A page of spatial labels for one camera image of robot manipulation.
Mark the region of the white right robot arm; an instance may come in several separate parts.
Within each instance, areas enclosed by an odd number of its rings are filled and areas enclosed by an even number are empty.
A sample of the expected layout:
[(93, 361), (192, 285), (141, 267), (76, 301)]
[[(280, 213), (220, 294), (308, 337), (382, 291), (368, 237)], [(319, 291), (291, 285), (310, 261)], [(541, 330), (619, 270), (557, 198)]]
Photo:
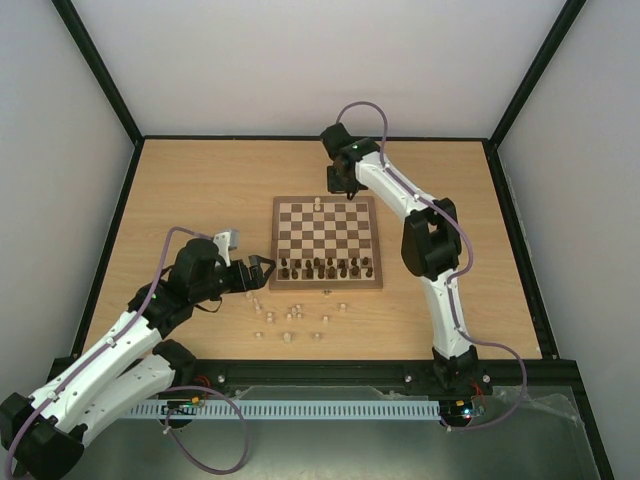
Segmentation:
[(356, 138), (343, 123), (327, 127), (320, 140), (344, 192), (366, 188), (403, 221), (401, 257), (426, 295), (433, 326), (433, 371), (440, 388), (460, 390), (476, 369), (478, 353), (466, 328), (458, 277), (469, 239), (457, 222), (455, 204), (436, 199), (405, 176), (384, 152), (384, 143)]

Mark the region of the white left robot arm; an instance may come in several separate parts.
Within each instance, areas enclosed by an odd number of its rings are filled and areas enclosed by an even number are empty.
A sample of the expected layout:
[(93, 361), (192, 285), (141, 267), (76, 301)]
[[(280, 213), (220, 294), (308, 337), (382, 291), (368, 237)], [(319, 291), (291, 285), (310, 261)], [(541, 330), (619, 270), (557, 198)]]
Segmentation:
[(13, 393), (2, 402), (7, 478), (20, 466), (35, 479), (61, 479), (139, 402), (164, 392), (211, 391), (193, 384), (196, 358), (169, 335), (205, 302), (265, 286), (275, 261), (259, 255), (233, 260), (233, 247), (230, 232), (189, 240), (66, 370), (32, 394)]

